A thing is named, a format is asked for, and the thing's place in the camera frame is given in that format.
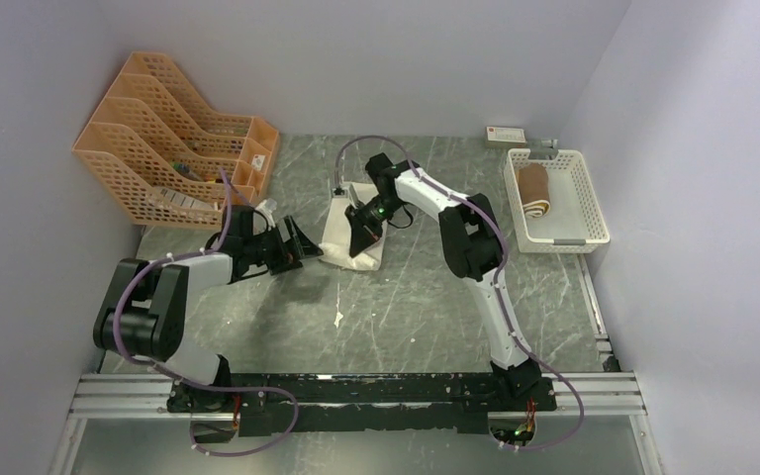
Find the yellow brown bear towel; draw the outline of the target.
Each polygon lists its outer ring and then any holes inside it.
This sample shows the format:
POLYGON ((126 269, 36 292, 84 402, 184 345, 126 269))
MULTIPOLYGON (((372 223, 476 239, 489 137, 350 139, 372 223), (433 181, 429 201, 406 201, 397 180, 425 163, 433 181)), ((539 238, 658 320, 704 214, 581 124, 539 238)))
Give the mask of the yellow brown bear towel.
POLYGON ((516 180, 523 214, 533 219, 545 216, 551 208, 546 168, 539 163, 531 163, 517 170, 516 180))

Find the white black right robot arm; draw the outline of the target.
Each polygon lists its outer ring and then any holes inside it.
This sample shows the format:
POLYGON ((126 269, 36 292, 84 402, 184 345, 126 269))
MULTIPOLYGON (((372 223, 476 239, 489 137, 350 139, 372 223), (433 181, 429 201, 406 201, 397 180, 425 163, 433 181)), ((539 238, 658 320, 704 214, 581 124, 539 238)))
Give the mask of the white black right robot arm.
POLYGON ((392 163, 384 153, 369 158, 365 171, 377 195, 349 205, 348 255, 356 257, 378 243, 394 214, 411 205, 438 223, 444 261, 470 289, 489 340, 497 402, 519 409, 541 383, 539 364, 530 355, 505 290, 502 272, 506 241, 483 194, 464 195, 435 181, 419 165, 392 163))

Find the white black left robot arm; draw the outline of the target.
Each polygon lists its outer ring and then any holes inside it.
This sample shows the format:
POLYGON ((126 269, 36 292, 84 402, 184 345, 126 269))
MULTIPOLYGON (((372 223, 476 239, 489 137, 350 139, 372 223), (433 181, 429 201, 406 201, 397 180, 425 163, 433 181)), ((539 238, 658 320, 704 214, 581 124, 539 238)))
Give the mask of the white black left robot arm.
POLYGON ((274 222, 250 206, 230 205, 221 226, 196 252, 121 260, 93 326, 98 348, 179 380, 171 410, 218 412, 241 400, 228 360, 185 336, 190 300, 212 287, 299 269, 323 255, 290 216, 274 222))

